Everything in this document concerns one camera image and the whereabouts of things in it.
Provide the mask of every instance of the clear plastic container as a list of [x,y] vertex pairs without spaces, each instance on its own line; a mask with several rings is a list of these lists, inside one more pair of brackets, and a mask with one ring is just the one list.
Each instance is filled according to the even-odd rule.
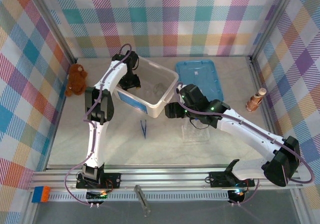
[[208,125],[201,123],[199,120],[192,120],[192,125],[189,118],[184,118],[184,125],[181,126],[182,140],[188,142],[205,142],[210,139]]
[[123,102],[156,118],[173,97],[178,74],[140,56],[139,67],[133,73],[138,75],[141,88],[124,91],[117,85],[114,94]]

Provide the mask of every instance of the metal clamp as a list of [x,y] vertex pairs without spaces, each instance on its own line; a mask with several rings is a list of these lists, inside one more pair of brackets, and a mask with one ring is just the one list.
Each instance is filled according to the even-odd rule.
[[144,193],[141,190],[140,185],[136,185],[134,187],[134,192],[136,193],[136,195],[141,203],[141,206],[142,206],[142,209],[144,212],[144,217],[145,218],[148,217],[149,213],[151,212],[151,209],[150,209],[149,203],[148,203]]

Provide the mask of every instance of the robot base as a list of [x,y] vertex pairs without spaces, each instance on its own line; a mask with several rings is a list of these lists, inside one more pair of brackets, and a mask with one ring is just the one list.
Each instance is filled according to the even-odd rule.
[[212,188],[246,188],[255,186],[254,180],[239,180],[236,177],[228,177],[225,172],[210,172],[209,177],[206,178],[207,180]]
[[82,174],[78,174],[76,189],[118,189],[120,188],[120,173],[101,173],[100,184],[83,179]]

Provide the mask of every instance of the orange block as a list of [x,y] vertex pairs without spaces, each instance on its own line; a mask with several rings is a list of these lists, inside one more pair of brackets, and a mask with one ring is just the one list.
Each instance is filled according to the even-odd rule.
[[41,196],[41,202],[46,203],[49,199],[49,194],[50,194],[50,187],[44,186],[43,187],[43,192]]

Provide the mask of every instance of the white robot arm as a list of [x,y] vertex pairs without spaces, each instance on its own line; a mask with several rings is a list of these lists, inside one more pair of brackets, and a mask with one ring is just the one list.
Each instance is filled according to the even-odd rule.
[[178,102],[167,104],[165,107],[168,118],[199,119],[204,124],[230,133],[262,155],[263,158],[257,160],[233,160],[225,171],[230,183],[267,178],[281,187],[288,184],[300,161],[278,144],[300,155],[297,139],[288,137],[285,140],[246,120],[227,104],[219,100],[208,101],[193,84],[183,86],[178,92],[182,100],[177,97]]
[[[102,183],[101,178],[104,175],[104,159],[100,152],[101,134],[105,133],[108,123],[114,113],[111,94],[118,83],[124,90],[133,87],[140,87],[139,78],[132,72],[132,68],[135,66],[139,58],[138,55],[132,52],[129,59],[123,61],[121,64],[118,63],[119,60],[123,59],[124,55],[115,56],[112,58],[111,65],[107,73],[111,70],[112,72],[106,78],[102,87],[101,101],[87,117],[88,120],[93,122],[96,127],[96,131],[94,132],[94,127],[92,125],[90,126],[87,156],[91,154],[93,145],[94,151],[93,155],[91,155],[91,157],[82,166],[81,175],[84,180],[98,185]],[[94,87],[86,89],[86,112],[97,99],[102,83],[103,79],[101,79]],[[271,134],[244,119],[225,103],[219,100],[209,102],[207,98],[202,95],[199,88],[193,84],[183,87],[179,93],[183,98],[184,104],[191,111],[203,113],[215,112],[221,115],[200,115],[184,110],[179,103],[170,103],[165,107],[165,114],[167,117],[197,118],[204,124],[208,124],[214,128],[218,128],[236,136],[262,155],[263,158],[257,160],[232,161],[225,171],[225,175],[231,183],[236,184],[241,180],[247,179],[267,178],[278,186],[284,187],[288,184],[289,179],[296,171],[300,161],[294,155],[281,148],[279,145],[276,145],[275,142],[281,143],[297,154],[300,154],[299,143],[295,138],[289,137],[285,140],[281,136]]]

